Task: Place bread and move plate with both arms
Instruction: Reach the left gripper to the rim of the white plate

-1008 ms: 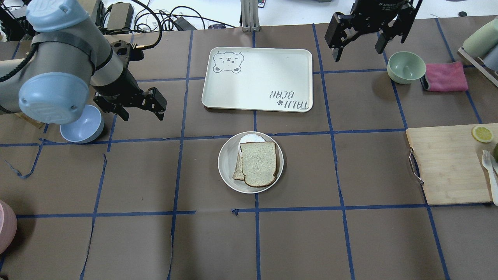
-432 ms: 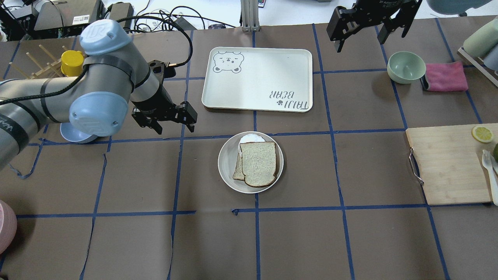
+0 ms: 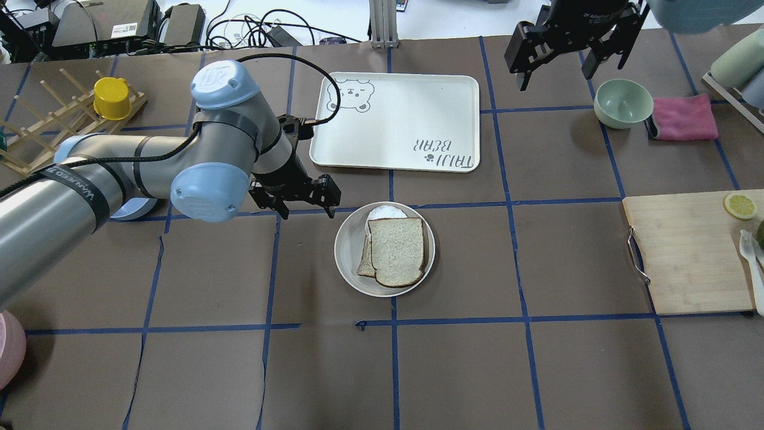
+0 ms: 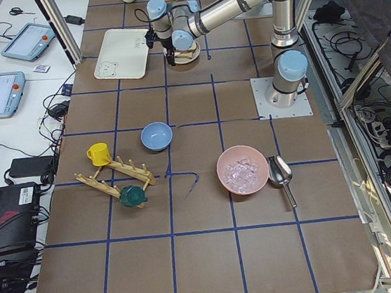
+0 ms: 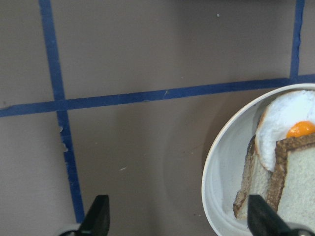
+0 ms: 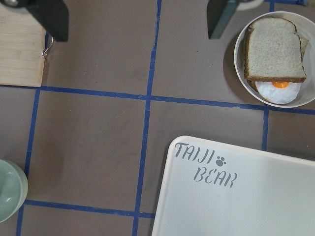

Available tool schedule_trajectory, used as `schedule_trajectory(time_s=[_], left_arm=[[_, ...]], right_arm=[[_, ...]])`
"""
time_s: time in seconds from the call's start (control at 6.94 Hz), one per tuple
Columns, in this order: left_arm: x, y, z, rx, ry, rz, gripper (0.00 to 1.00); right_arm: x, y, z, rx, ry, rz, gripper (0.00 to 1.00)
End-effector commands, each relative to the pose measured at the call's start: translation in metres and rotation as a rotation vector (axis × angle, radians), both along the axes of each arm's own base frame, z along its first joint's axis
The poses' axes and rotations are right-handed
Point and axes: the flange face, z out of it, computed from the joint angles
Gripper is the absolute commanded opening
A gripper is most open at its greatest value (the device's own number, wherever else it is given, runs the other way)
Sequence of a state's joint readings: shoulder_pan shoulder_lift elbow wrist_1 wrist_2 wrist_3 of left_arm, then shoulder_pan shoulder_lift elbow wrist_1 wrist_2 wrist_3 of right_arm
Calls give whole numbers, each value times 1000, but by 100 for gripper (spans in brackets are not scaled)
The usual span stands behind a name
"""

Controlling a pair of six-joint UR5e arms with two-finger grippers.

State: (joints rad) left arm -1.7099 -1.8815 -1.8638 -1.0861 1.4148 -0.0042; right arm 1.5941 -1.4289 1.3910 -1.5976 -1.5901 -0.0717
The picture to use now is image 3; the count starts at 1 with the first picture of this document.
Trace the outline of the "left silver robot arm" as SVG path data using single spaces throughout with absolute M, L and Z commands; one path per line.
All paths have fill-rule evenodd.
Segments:
M 335 216 L 341 190 L 328 174 L 312 179 L 297 142 L 334 119 L 275 115 L 245 67 L 254 54 L 220 60 L 190 84 L 196 106 L 186 138 L 85 134 L 66 139 L 54 163 L 2 190 L 2 308 L 97 232 L 133 198 L 169 199 L 208 223 L 232 219 L 246 196 L 288 218 L 288 201 Z

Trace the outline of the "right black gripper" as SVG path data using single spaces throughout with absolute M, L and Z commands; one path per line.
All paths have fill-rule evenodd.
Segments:
M 521 92 L 534 71 L 563 54 L 590 51 L 582 62 L 587 81 L 613 56 L 619 56 L 622 70 L 649 11 L 645 1 L 552 1 L 541 6 L 535 22 L 516 25 L 504 61 L 518 75 Z

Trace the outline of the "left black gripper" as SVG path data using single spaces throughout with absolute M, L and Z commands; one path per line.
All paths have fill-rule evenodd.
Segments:
M 336 208 L 341 204 L 341 190 L 329 174 L 312 179 L 298 158 L 298 143 L 314 137 L 313 122 L 294 115 L 280 115 L 279 139 L 276 147 L 289 149 L 289 157 L 278 169 L 270 173 L 255 173 L 248 193 L 262 210 L 274 210 L 282 219 L 288 220 L 290 210 L 287 201 L 303 201 L 322 207 L 330 219 L 335 218 Z

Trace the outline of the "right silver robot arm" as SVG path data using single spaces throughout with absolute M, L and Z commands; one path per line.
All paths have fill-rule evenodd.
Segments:
M 588 51 L 581 66 L 587 81 L 613 56 L 624 68 L 649 14 L 673 33 L 705 33 L 733 24 L 761 1 L 551 1 L 535 21 L 520 21 L 504 53 L 507 70 L 525 91 L 532 74 L 563 54 Z

